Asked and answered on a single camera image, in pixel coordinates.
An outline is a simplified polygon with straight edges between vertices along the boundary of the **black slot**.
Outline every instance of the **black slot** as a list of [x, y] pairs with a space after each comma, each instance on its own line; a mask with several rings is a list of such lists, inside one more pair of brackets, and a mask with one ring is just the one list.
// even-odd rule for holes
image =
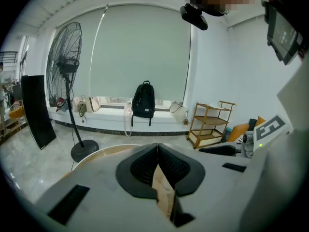
[[238, 171], [238, 172], [242, 172], [242, 173], [245, 172], [245, 170], [247, 168], [247, 167], [235, 165], [235, 164], [232, 164], [232, 163], [225, 163], [225, 164], [222, 165], [222, 167], [228, 168], [228, 169], [231, 169], [231, 170], [235, 170], [235, 171]]
[[221, 155], [221, 156], [233, 156], [236, 153], [236, 148], [231, 145], [202, 148], [199, 152]]
[[65, 225], [90, 188], [76, 185], [48, 214]]

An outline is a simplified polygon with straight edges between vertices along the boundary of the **screen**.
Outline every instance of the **screen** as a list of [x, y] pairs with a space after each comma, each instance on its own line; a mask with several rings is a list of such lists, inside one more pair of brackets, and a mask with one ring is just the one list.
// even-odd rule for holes
[[297, 32], [291, 24], [280, 14], [276, 13], [273, 43], [284, 58], [296, 39]]

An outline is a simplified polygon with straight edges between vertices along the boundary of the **fan pole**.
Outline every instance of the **fan pole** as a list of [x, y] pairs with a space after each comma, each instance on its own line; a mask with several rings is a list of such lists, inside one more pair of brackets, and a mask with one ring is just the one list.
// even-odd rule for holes
[[82, 139], [78, 133], [78, 130], [77, 130], [77, 127], [76, 127], [76, 124], [75, 124], [75, 119], [73, 117], [73, 112], [72, 112], [72, 106], [71, 106], [71, 100], [70, 100], [70, 88], [69, 88], [70, 84], [69, 82], [66, 80], [66, 92], [67, 92], [67, 103], [68, 103], [68, 110], [69, 110], [69, 114], [70, 114], [70, 117], [71, 117], [71, 121], [72, 121], [72, 126], [74, 128], [74, 131], [75, 131], [75, 134], [77, 136], [77, 139], [79, 141], [79, 143], [81, 144], [81, 147], [84, 148], [84, 144], [82, 142]]

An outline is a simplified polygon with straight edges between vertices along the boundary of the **black backpack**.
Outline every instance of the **black backpack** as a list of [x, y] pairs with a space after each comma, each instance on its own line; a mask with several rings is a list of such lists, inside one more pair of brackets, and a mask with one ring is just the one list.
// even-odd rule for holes
[[150, 85], [149, 81], [145, 81], [138, 86], [132, 101], [133, 116], [131, 119], [131, 126], [133, 126], [134, 116], [149, 118], [149, 126], [151, 125], [151, 118], [154, 117], [155, 113], [154, 92], [154, 87]]

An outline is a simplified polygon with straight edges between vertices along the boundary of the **orange cushion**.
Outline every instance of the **orange cushion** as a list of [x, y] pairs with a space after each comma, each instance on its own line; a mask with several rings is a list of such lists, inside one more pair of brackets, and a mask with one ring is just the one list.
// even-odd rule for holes
[[228, 137], [228, 142], [233, 142], [240, 137], [240, 135], [245, 134], [249, 129], [249, 124], [242, 124], [234, 126], [230, 136]]
[[262, 124], [263, 122], [265, 122], [266, 120], [264, 120], [263, 118], [261, 118], [260, 116], [257, 118], [257, 121], [256, 121], [256, 124], [255, 124], [255, 127]]

